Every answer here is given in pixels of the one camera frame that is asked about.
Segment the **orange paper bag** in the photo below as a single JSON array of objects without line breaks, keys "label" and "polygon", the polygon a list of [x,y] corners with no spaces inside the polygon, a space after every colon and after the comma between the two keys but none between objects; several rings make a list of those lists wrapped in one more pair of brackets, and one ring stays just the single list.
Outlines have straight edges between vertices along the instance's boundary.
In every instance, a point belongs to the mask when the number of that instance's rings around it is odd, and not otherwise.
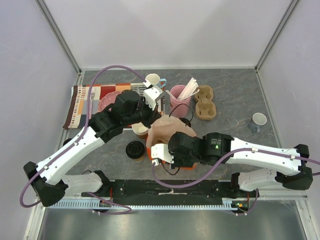
[{"label": "orange paper bag", "polygon": [[175,117],[173,114],[163,114],[148,130],[146,139],[146,152],[152,160],[151,147],[156,144],[168,144],[176,132],[182,132],[191,137],[196,137],[196,132],[191,128],[191,121],[185,117]]}]

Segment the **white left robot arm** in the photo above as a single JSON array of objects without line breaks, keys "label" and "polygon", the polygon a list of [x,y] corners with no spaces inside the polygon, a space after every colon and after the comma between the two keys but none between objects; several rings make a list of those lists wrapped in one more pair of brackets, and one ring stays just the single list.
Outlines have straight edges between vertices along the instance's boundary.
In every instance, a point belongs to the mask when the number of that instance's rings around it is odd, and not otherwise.
[{"label": "white left robot arm", "polygon": [[116,96],[114,103],[94,114],[78,135],[53,155],[38,163],[25,164],[23,169],[28,183],[40,203],[50,207],[65,195],[82,193],[106,196],[111,182],[102,171],[74,176],[66,173],[86,155],[120,135],[125,127],[142,123],[150,128],[161,117],[158,101],[163,95],[163,91],[155,87],[144,90],[142,96],[124,90]]}]

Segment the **black plastic cup lid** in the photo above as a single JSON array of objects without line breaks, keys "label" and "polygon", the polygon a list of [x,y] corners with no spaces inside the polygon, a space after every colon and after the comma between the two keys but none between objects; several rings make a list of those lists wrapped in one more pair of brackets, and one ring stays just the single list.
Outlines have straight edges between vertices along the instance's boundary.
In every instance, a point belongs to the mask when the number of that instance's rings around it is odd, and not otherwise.
[{"label": "black plastic cup lid", "polygon": [[145,155],[146,147],[142,142],[134,140],[126,146],[125,153],[130,159],[139,158]]}]

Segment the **brown paper coffee cup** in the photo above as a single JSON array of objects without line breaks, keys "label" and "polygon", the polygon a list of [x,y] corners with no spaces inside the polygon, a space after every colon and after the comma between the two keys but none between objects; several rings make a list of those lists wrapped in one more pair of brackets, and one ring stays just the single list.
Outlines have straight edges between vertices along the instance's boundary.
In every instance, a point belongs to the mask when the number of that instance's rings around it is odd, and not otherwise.
[{"label": "brown paper coffee cup", "polygon": [[139,158],[133,158],[132,160],[136,163],[139,163],[144,160],[144,155],[140,156]]}]

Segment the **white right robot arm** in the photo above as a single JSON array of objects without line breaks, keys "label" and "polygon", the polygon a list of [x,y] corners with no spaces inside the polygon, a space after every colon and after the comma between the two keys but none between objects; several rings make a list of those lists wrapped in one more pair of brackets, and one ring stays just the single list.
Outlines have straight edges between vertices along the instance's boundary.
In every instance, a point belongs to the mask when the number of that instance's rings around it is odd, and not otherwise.
[{"label": "white right robot arm", "polygon": [[202,138],[176,132],[168,142],[168,153],[176,167],[190,167],[195,163],[244,164],[258,167],[252,172],[234,173],[235,181],[229,191],[235,197],[257,188],[282,185],[290,190],[307,190],[313,182],[312,169],[307,167],[307,145],[277,148],[259,145],[211,132]]}]

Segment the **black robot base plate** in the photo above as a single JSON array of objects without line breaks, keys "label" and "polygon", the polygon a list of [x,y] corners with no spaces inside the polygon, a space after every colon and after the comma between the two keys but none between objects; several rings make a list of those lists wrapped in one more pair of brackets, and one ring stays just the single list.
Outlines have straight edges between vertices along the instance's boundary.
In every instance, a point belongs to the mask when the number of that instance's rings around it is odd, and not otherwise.
[{"label": "black robot base plate", "polygon": [[218,203],[223,198],[251,199],[260,195],[255,191],[244,191],[233,186],[231,181],[207,179],[186,188],[168,188],[150,179],[110,180],[97,192],[96,196],[111,199],[116,204],[167,203],[190,204]]}]

